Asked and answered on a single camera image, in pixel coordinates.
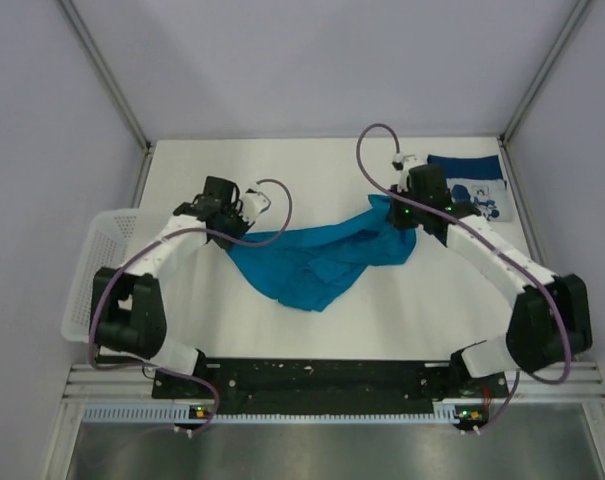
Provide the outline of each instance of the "metal floor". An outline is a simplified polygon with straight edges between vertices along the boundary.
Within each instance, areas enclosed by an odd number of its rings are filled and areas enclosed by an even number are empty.
[[[67,480],[604,478],[582,408],[551,405],[514,405],[480,437],[447,425],[219,425],[190,441],[159,431],[87,467],[146,428],[84,425]]]

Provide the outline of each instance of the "white panel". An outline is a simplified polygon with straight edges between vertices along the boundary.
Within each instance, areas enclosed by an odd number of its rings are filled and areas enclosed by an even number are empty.
[[[76,0],[153,139],[500,133],[574,0]]]
[[[290,228],[335,224],[368,210],[375,193],[354,159],[356,140],[276,139],[160,141],[141,208],[172,211],[201,190],[207,175],[231,178],[243,190],[260,178],[284,182],[294,200]],[[400,138],[402,150],[425,157],[485,156],[499,152],[495,138]],[[391,185],[393,142],[372,138],[362,146],[371,175]],[[272,200],[254,231],[278,229],[286,216],[285,196],[264,189]],[[493,228],[523,251],[519,220]],[[445,360],[452,352],[504,334],[507,301],[462,257],[420,232],[405,265],[367,268],[322,313],[284,307],[260,294],[214,245],[187,263],[190,290],[176,302],[191,303],[191,316],[177,325],[179,339],[208,356]]]
[[[0,479],[38,477],[78,357],[60,335],[76,255],[139,161],[55,3],[0,0]]]
[[[605,1],[561,59],[513,144],[550,266],[587,283],[605,379]]]

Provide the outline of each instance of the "blue towel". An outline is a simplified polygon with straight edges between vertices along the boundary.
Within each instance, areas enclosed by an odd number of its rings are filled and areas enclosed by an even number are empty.
[[[429,155],[428,163],[444,167],[454,202],[470,201],[489,221],[513,220],[511,199],[497,155],[484,158],[450,158]]]
[[[235,245],[229,256],[247,281],[282,305],[324,310],[369,266],[401,265],[415,247],[415,230],[386,222],[386,196],[369,195],[373,208],[339,225],[289,230],[261,248]],[[251,233],[259,242],[275,232]]]

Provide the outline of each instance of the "white table surface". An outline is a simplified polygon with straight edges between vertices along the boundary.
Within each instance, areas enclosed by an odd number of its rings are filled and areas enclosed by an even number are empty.
[[[355,162],[355,139],[165,140],[158,142],[140,208],[171,212],[202,190],[207,175],[244,191],[260,178],[285,182],[294,199],[291,228],[339,223],[368,209],[375,193]],[[402,138],[402,151],[459,157],[499,155],[495,138]],[[383,185],[397,179],[388,138],[365,141],[363,157]],[[278,187],[252,231],[277,230],[286,214]],[[527,252],[517,218],[492,224]],[[471,343],[503,333],[510,309],[464,259],[418,232],[403,266],[370,267],[322,313],[283,307],[258,293],[211,242],[193,260],[192,318],[182,341],[208,356],[444,360]]]

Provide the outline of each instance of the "cable connector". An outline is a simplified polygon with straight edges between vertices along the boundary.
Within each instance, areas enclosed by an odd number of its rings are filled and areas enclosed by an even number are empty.
[[[253,184],[240,198],[240,204],[242,205],[240,216],[251,226],[262,213],[271,207],[271,200],[260,191],[257,184]]]
[[[419,167],[420,165],[424,165],[425,162],[420,160],[417,155],[409,154],[406,155],[402,152],[396,153],[393,156],[393,161],[391,162],[393,168],[400,173],[400,180],[398,181],[398,192],[406,192],[409,190],[411,185],[409,185],[409,172],[412,168]]]

